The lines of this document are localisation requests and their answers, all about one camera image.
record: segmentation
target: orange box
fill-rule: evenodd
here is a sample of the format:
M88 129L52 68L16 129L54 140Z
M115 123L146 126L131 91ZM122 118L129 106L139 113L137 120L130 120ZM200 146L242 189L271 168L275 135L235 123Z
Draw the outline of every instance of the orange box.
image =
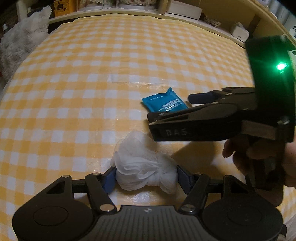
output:
M77 0L54 1L54 16L62 16L76 11Z

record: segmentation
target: ribbed gray panel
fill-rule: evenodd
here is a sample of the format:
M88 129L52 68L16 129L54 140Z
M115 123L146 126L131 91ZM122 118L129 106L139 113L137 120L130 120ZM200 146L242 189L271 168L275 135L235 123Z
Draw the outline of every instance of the ribbed gray panel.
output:
M115 215L99 218L83 241L214 241L194 216L173 206L122 206Z

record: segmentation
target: fluffy fur fabric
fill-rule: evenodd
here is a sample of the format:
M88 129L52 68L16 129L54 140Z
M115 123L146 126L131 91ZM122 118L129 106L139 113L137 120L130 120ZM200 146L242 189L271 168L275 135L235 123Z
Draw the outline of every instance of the fluffy fur fabric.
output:
M1 39L0 67L6 82L25 58L47 37L50 6L17 23Z

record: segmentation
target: small white device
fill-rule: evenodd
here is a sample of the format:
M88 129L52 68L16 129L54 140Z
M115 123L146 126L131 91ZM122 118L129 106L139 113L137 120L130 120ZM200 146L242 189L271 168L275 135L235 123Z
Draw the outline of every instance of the small white device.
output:
M241 23L235 23L230 29L230 33L232 34L232 36L243 42L245 42L250 36L250 33L244 28Z
M199 20L200 15L202 13L202 9L183 2L177 2L172 0L170 3L170 7L168 9L168 13L173 13Z

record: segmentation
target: clear plastic container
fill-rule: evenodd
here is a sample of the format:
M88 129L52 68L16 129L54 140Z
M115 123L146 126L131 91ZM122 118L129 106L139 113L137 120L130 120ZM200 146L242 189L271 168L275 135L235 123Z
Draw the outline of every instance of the clear plastic container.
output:
M158 0L116 0L116 7L125 9L137 9L156 11Z
M78 11L98 10L113 7L113 0L80 0L78 1Z

